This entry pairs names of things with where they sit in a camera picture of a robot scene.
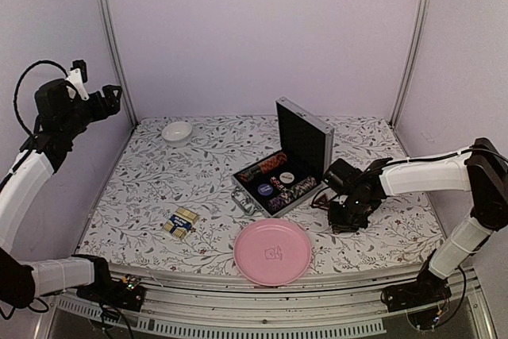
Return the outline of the red dice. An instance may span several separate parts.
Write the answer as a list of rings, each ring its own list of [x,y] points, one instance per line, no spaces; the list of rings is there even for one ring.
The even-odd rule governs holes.
[[[277,188],[279,191],[284,192],[286,190],[285,186],[276,177],[272,176],[270,181],[273,187]]]

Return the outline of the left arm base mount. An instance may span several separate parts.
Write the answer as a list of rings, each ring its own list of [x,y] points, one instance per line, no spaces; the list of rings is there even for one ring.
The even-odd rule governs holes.
[[[146,288],[141,285],[141,277],[125,275],[118,280],[97,280],[91,285],[78,287],[76,295],[99,305],[140,312]]]

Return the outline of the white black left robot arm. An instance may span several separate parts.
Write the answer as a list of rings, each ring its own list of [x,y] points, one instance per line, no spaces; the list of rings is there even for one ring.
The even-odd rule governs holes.
[[[13,242],[33,200],[60,169],[73,140],[93,122],[117,114],[119,86],[82,96],[68,80],[56,79],[34,95],[37,118],[32,137],[1,182],[1,300],[16,309],[36,298],[71,287],[85,287],[100,302],[112,302],[118,287],[104,259],[71,256],[60,260],[21,263],[11,256]]]

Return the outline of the aluminium poker chip case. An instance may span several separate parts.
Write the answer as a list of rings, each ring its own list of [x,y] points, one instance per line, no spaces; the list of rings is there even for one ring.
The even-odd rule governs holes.
[[[266,218],[280,218],[301,205],[322,189],[323,175],[332,161],[334,127],[288,98],[279,98],[275,104],[280,150],[233,174],[235,187],[231,198],[247,216],[260,213]],[[258,175],[250,182],[245,183],[240,180],[239,174],[241,172],[279,152],[284,152],[287,155],[285,164],[267,174]],[[289,206],[271,214],[267,210],[267,202],[282,192],[273,187],[270,178],[274,176],[279,180],[279,175],[285,171],[291,172],[295,177],[293,183],[283,183],[287,190],[308,176],[313,176],[318,185]],[[261,196],[257,192],[258,186],[265,183],[273,187],[273,193],[267,197]]]

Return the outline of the clear dealer button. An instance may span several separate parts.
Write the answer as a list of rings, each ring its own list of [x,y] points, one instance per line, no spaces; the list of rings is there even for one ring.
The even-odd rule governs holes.
[[[285,171],[279,175],[279,180],[285,184],[293,183],[294,179],[295,179],[294,175],[288,171]]]

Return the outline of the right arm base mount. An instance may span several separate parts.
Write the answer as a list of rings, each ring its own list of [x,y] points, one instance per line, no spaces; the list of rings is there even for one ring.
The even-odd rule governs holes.
[[[452,292],[448,282],[437,278],[417,277],[415,281],[385,287],[380,300],[389,312],[412,309],[449,299]]]

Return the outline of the purple small blind button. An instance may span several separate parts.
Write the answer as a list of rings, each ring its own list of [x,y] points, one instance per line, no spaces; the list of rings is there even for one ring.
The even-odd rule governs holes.
[[[267,197],[273,193],[273,187],[270,184],[261,184],[257,188],[257,192],[264,197]]]

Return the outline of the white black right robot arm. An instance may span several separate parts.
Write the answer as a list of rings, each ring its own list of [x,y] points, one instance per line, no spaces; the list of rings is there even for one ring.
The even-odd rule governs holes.
[[[418,304],[438,295],[455,269],[507,226],[507,159],[487,138],[437,156],[377,159],[364,170],[338,159],[323,181],[340,197],[328,212],[329,225],[338,233],[367,227],[369,216],[390,197],[432,191],[471,194],[471,212],[433,251],[411,285],[410,297]]]

